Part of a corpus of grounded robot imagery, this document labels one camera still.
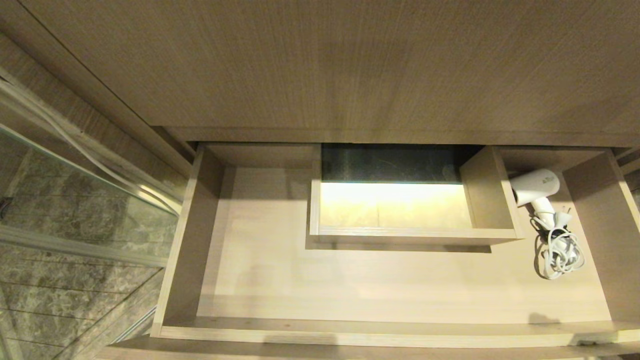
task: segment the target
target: glass panel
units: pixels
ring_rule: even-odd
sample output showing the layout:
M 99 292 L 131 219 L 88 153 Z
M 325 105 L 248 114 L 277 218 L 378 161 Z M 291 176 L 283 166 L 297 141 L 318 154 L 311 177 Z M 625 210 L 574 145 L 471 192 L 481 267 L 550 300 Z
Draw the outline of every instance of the glass panel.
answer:
M 0 225 L 167 257 L 177 217 L 0 131 Z

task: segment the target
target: white cable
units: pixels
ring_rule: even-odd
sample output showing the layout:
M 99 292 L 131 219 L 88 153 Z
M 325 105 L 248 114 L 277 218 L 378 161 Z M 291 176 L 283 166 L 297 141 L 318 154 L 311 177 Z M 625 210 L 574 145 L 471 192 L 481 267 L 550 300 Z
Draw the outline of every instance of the white cable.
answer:
M 0 81 L 0 88 L 2 88 L 7 94 L 10 94 L 15 99 L 19 100 L 23 104 L 27 104 L 28 109 L 35 112 L 37 115 L 42 117 L 51 127 L 53 127 L 59 134 L 62 136 L 69 144 L 75 147 L 82 155 L 85 156 L 89 161 L 91 161 L 96 167 L 109 174 L 114 179 L 120 181 L 123 184 L 126 184 L 132 188 L 138 189 L 139 191 L 146 193 L 147 195 L 153 197 L 155 200 L 159 201 L 168 211 L 173 213 L 176 216 L 180 216 L 177 211 L 175 211 L 166 201 L 157 196 L 156 194 L 142 188 L 140 185 L 133 183 L 124 177 L 116 174 L 106 165 L 102 164 L 99 160 L 95 159 L 87 150 L 85 150 L 79 143 L 77 143 L 57 122 L 56 120 L 49 115 L 49 110 L 44 108 L 42 105 L 38 104 L 36 101 L 30 99 L 29 97 L 21 94 L 19 91 L 14 89 L 14 86 L 7 81 Z
M 586 262 L 578 245 L 578 237 L 562 227 L 554 227 L 548 232 L 547 250 L 542 254 L 545 258 L 542 275 L 549 280 L 578 270 Z

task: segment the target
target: drawer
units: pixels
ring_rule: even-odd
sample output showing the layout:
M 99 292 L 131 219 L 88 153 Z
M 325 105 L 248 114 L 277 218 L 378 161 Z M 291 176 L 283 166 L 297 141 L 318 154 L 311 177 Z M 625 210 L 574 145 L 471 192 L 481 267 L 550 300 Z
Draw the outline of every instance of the drawer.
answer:
M 640 215 L 610 150 L 485 147 L 465 164 L 473 227 L 418 236 L 322 233 L 319 154 L 318 145 L 200 144 L 153 337 L 425 348 L 640 341 Z M 508 181 L 541 167 L 559 175 L 550 200 L 572 209 L 587 261 L 555 281 L 536 273 L 537 233 Z M 487 235 L 496 229 L 505 232 Z

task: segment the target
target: wooden compartment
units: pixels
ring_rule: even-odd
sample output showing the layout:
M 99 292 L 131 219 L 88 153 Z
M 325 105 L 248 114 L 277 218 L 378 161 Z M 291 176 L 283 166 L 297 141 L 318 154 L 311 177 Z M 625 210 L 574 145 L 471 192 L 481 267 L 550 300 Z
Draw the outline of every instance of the wooden compartment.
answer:
M 309 201 L 309 249 L 424 250 L 522 238 L 516 204 L 494 147 L 460 168 L 462 184 L 322 182 L 319 150 Z
M 526 208 L 514 208 L 523 240 L 484 252 L 308 249 L 317 146 L 205 144 L 152 336 L 438 348 L 640 341 L 640 216 L 610 151 L 487 149 L 505 177 L 559 174 L 550 200 L 574 209 L 584 268 L 538 276 Z

